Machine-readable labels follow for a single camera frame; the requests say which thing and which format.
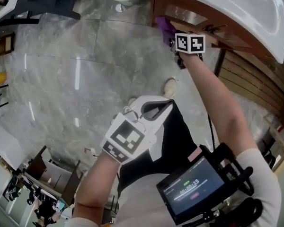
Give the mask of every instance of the white sleeve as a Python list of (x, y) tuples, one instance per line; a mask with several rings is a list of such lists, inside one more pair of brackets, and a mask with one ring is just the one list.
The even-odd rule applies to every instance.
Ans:
[[(263, 212), (260, 218), (252, 223), (251, 227), (276, 227), (281, 209), (281, 189), (277, 177), (269, 168), (258, 149), (248, 149), (237, 156), (237, 161), (245, 169), (253, 168), (250, 181), (255, 193), (252, 198), (259, 199), (263, 204)], [(231, 207), (240, 205), (247, 197), (241, 191), (232, 196)]]
[(98, 225), (86, 218), (71, 218), (65, 222), (64, 227), (98, 227)]

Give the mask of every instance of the digital screen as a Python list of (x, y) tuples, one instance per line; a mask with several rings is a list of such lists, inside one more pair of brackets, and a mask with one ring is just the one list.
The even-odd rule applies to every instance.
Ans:
[(224, 185), (206, 160), (200, 158), (191, 168), (163, 190), (175, 215), (193, 207)]

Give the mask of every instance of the white shoe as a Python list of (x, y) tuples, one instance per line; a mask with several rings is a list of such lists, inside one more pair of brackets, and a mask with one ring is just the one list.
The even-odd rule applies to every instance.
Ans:
[(177, 90), (177, 81), (174, 78), (170, 78), (165, 83), (163, 97), (173, 99)]
[(135, 97), (131, 97), (129, 100), (128, 100), (128, 103), (127, 105), (130, 106), (134, 101), (136, 101), (137, 98)]

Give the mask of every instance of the white countertop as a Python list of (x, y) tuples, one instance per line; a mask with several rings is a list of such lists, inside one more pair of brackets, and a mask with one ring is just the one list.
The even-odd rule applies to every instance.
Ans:
[(283, 0), (197, 0), (227, 15), (257, 38), (279, 63), (284, 60)]

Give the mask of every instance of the marble floor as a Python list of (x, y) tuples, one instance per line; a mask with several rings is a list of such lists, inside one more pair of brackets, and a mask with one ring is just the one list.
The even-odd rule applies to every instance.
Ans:
[[(0, 125), (18, 139), (28, 158), (46, 145), (56, 159), (81, 160), (80, 169), (86, 171), (95, 159), (84, 149), (101, 152), (112, 117), (128, 99), (161, 94), (172, 76), (178, 82), (175, 101), (194, 141), (211, 147), (198, 91), (188, 72), (177, 68), (161, 32), (146, 26), (149, 8), (150, 1), (141, 0), (117, 13), (111, 0), (78, 0), (74, 10), (81, 20), (46, 14), (38, 25), (15, 28), (15, 51), (0, 57), (9, 84)], [(218, 49), (206, 49), (204, 61), (212, 70), (218, 54)], [(267, 111), (235, 97), (259, 141), (267, 131)]]

